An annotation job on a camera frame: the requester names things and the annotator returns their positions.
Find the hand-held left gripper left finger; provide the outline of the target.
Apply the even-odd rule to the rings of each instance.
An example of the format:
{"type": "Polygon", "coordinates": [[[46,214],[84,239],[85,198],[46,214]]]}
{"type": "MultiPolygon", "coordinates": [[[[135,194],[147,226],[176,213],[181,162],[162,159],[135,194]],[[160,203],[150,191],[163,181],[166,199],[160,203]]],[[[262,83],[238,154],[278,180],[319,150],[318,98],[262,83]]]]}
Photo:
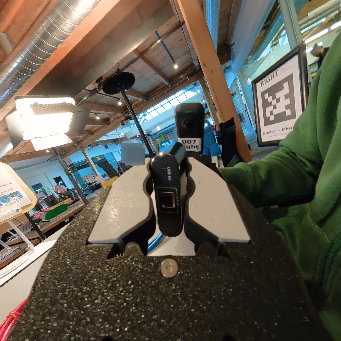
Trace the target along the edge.
{"type": "Polygon", "coordinates": [[[145,158],[144,165],[133,166],[113,183],[89,244],[113,244],[117,253],[123,253],[134,242],[147,254],[148,241],[156,231],[150,164],[151,159],[145,158]]]}

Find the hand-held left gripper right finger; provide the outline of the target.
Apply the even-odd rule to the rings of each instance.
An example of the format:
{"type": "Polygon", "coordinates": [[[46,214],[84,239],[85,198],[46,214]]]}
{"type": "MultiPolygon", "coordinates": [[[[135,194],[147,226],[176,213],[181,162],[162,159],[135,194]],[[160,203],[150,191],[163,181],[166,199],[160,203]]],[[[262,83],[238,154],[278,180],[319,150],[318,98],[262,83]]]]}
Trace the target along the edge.
{"type": "Polygon", "coordinates": [[[250,236],[227,183],[214,163],[187,159],[185,235],[195,253],[218,253],[223,243],[249,243],[250,236]]]}

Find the black network switch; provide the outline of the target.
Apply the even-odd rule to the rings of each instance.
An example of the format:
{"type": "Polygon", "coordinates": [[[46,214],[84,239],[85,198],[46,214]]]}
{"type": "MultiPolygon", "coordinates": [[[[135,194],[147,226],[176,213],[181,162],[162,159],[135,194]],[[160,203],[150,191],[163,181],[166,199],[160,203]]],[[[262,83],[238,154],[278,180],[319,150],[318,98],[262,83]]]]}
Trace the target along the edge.
{"type": "Polygon", "coordinates": [[[181,234],[186,197],[186,148],[173,142],[150,164],[159,230],[168,237],[181,234]]]}

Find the person's right forearm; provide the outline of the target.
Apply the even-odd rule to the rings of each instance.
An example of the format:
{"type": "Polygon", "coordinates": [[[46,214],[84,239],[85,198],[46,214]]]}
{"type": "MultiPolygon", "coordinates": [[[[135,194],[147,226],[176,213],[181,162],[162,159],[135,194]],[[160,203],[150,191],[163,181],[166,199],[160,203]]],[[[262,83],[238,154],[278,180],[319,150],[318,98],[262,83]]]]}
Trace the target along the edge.
{"type": "Polygon", "coordinates": [[[341,37],[313,79],[303,114],[281,147],[261,160],[221,168],[225,181],[255,206],[312,200],[325,216],[340,205],[341,37]]]}

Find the green plastic bin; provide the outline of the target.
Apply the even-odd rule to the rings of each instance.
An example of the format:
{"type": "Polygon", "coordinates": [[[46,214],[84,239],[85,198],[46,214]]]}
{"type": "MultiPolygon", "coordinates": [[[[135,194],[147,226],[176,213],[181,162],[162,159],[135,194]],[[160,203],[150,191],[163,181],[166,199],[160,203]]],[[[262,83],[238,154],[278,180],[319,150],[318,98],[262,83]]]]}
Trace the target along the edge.
{"type": "Polygon", "coordinates": [[[59,205],[51,207],[49,211],[47,211],[45,214],[45,220],[50,220],[67,210],[68,210],[68,206],[65,203],[60,203],[59,205]]]}

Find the black floor lamp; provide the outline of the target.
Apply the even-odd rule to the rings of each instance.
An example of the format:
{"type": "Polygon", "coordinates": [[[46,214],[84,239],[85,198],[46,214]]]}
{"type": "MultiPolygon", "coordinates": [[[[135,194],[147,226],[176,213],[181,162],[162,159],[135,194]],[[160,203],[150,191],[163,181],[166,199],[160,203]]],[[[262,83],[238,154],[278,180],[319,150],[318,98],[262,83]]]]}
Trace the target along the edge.
{"type": "Polygon", "coordinates": [[[134,120],[134,123],[139,131],[139,134],[143,140],[143,143],[145,144],[148,154],[149,156],[152,158],[155,156],[155,152],[153,151],[153,149],[151,148],[150,143],[147,140],[147,137],[137,119],[137,116],[134,112],[134,109],[130,103],[130,100],[127,97],[126,94],[126,90],[129,90],[130,88],[132,88],[132,86],[135,83],[135,76],[132,73],[129,72],[118,72],[114,75],[109,76],[108,78],[106,78],[103,83],[102,83],[102,90],[105,94],[107,95],[114,95],[114,94],[118,94],[119,92],[121,93],[126,106],[129,110],[129,113],[131,115],[131,117],[134,120]]]}

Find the framed marker sign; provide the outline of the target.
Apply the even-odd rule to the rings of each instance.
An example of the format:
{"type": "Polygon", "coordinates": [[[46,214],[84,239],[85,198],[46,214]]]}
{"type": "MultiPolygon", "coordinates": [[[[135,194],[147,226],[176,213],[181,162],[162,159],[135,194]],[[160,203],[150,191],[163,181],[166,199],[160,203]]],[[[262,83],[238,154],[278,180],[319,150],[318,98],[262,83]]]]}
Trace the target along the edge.
{"type": "Polygon", "coordinates": [[[278,146],[307,106],[305,43],[298,44],[251,84],[258,147],[278,146]]]}

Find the person's green sweatshirt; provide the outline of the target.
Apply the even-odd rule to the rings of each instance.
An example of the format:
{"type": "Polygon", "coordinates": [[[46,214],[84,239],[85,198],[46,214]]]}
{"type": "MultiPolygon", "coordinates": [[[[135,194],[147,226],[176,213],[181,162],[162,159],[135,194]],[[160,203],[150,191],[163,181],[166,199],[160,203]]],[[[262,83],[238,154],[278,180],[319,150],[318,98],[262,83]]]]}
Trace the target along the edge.
{"type": "Polygon", "coordinates": [[[317,221],[310,204],[265,208],[263,213],[291,251],[322,322],[340,340],[340,201],[317,221]]]}

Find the studio light panel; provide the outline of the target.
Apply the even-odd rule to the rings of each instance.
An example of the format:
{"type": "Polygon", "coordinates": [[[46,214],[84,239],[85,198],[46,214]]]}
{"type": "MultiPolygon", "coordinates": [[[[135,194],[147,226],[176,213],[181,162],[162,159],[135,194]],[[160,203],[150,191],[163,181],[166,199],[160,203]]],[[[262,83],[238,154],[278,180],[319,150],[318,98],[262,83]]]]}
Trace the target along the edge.
{"type": "Polygon", "coordinates": [[[29,141],[34,151],[73,143],[68,134],[83,133],[90,109],[71,96],[16,96],[15,111],[6,118],[13,149],[29,141]]]}

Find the wooden post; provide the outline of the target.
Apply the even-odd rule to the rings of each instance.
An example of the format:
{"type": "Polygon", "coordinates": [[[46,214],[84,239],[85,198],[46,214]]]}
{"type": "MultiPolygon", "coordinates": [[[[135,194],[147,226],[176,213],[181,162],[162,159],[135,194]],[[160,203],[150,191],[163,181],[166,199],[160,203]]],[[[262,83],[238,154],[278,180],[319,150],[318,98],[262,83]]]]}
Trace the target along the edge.
{"type": "Polygon", "coordinates": [[[234,118],[237,151],[242,160],[248,163],[252,157],[201,6],[196,0],[179,0],[178,4],[219,119],[226,122],[234,118]]]}

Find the metal ventilation duct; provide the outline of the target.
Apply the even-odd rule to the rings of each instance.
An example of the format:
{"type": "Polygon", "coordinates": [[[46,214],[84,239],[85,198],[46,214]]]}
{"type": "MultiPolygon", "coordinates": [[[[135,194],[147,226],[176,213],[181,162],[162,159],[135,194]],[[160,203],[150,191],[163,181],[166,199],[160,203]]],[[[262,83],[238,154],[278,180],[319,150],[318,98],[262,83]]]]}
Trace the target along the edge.
{"type": "Polygon", "coordinates": [[[99,3],[98,0],[62,0],[56,4],[39,28],[30,35],[14,60],[1,71],[1,108],[99,3]]]}

